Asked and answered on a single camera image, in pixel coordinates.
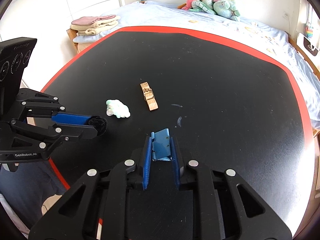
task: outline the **black table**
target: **black table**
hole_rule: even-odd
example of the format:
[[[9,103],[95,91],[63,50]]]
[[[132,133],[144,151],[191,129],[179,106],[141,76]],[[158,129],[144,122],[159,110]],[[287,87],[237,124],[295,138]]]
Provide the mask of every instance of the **black table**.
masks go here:
[[[149,111],[142,82],[159,109]],[[105,135],[52,153],[66,185],[88,169],[113,168],[146,135],[169,128],[194,159],[236,170],[295,233],[311,190],[312,130],[292,74],[265,54],[198,31],[127,27],[77,55],[43,92],[68,112],[108,120]],[[131,116],[107,117],[108,99],[119,99]],[[132,239],[191,239],[192,194],[176,190],[170,163],[152,162],[148,189],[132,192],[130,208]]]

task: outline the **folded towel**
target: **folded towel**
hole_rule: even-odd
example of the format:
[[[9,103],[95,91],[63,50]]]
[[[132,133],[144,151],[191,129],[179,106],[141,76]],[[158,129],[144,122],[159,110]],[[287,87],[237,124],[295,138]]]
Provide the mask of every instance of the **folded towel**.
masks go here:
[[[112,25],[109,24],[109,25],[105,25],[105,26],[99,27],[99,28],[89,28],[85,31],[78,31],[78,35],[81,35],[81,36],[98,35],[100,32],[110,30],[119,24],[118,21],[113,21],[111,23],[112,23]]]
[[[112,19],[105,19],[105,20],[100,20],[100,21],[96,21],[91,25],[75,25],[75,24],[71,24],[70,29],[72,30],[76,30],[76,31],[85,31],[88,29],[92,29],[92,28],[100,28],[100,27],[105,27],[108,23],[111,23],[115,20],[119,20],[120,16],[116,16]]]
[[[114,17],[116,17],[116,15],[114,15],[114,14],[106,15],[106,16],[98,16],[98,17],[84,16],[84,17],[81,17],[79,19],[76,19],[76,20],[72,21],[71,24],[74,24],[74,25],[91,25],[91,24],[95,23],[96,21],[112,19]]]

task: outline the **bed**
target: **bed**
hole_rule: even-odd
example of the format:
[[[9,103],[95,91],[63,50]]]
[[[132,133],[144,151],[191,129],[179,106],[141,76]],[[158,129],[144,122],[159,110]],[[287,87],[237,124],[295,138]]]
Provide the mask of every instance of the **bed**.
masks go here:
[[[240,22],[202,12],[177,9],[178,5],[147,1],[108,11],[119,15],[119,25],[95,36],[77,36],[67,30],[79,53],[100,38],[126,26],[169,26],[216,34],[259,50],[285,65],[295,77],[305,99],[314,136],[320,130],[320,73],[286,32],[241,17]]]

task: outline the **blue jeans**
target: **blue jeans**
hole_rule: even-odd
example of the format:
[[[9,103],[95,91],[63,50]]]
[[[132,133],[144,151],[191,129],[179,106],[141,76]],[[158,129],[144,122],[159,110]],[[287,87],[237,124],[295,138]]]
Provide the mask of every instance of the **blue jeans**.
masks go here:
[[[41,217],[44,201],[66,189],[49,161],[20,163],[16,172],[0,170],[0,193],[30,229]]]

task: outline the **white wardrobe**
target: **white wardrobe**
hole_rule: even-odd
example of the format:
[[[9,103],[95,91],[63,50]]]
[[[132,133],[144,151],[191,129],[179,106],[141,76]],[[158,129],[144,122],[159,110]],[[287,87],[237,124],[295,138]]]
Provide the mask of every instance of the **white wardrobe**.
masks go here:
[[[119,0],[13,0],[0,20],[0,39],[38,39],[23,80],[40,91],[75,56],[66,32],[71,21],[99,16],[120,4]]]

